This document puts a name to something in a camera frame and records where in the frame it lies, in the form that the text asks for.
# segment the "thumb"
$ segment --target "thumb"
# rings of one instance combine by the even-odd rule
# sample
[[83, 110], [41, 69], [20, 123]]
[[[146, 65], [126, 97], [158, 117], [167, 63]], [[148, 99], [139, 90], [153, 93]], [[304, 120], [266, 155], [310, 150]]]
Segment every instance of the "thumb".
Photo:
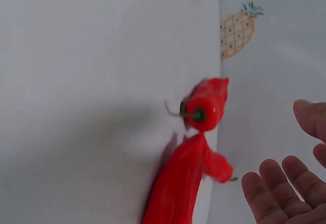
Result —
[[293, 103], [293, 111], [303, 131], [326, 143], [326, 103], [299, 99]]

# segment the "human hand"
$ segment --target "human hand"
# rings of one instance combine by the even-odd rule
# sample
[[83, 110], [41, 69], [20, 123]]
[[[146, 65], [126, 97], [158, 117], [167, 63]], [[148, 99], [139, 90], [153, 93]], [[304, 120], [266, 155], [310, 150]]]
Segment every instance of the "human hand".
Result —
[[[293, 110], [302, 129], [326, 143], [326, 103], [298, 100]], [[318, 144], [313, 154], [326, 168], [326, 144]], [[257, 224], [326, 224], [326, 183], [295, 156], [286, 157], [282, 167], [305, 201], [299, 200], [278, 163], [265, 160], [259, 168], [261, 177], [250, 172], [242, 178]]]

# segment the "hand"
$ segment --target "hand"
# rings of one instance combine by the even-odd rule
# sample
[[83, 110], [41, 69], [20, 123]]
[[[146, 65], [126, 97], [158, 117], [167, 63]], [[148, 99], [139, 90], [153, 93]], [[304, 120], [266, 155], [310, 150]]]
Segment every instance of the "hand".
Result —
[[[302, 129], [326, 143], [326, 103], [298, 100], [293, 110]], [[326, 168], [326, 144], [317, 145], [313, 153]], [[299, 200], [276, 161], [268, 159], [260, 165], [261, 177], [247, 173], [242, 179], [257, 224], [326, 224], [326, 183], [294, 156], [286, 157], [282, 167], [305, 201]]]

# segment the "palm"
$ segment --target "palm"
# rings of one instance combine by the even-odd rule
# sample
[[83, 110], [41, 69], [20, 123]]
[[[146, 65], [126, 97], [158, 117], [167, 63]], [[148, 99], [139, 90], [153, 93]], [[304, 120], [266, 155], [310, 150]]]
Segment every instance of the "palm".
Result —
[[[315, 147], [315, 157], [326, 167], [326, 145]], [[282, 163], [289, 181], [305, 200], [300, 201], [274, 160], [260, 166], [260, 176], [247, 173], [242, 179], [244, 195], [258, 224], [322, 224], [326, 223], [326, 183], [296, 157]]]

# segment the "green stem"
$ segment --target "green stem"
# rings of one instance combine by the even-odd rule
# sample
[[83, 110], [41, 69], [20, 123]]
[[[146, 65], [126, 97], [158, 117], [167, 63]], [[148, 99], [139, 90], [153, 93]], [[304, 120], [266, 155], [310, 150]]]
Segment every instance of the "green stem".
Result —
[[194, 118], [194, 119], [199, 119], [200, 118], [200, 113], [194, 113], [194, 114], [180, 114], [182, 117], [185, 117], [185, 118]]

